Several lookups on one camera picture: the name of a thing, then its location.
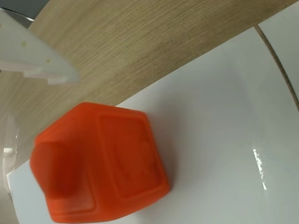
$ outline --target white 3d printed part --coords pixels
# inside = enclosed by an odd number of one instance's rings
[[[79,81],[79,72],[50,46],[0,9],[0,70],[44,78],[48,84]]]

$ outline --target wooden table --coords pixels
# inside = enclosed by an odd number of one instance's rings
[[[77,103],[117,105],[294,2],[50,0],[30,30],[69,59],[82,80],[48,86],[1,73],[1,126],[11,113],[20,128],[17,166],[29,159],[34,137]],[[4,190],[0,206],[1,221],[17,223]]]

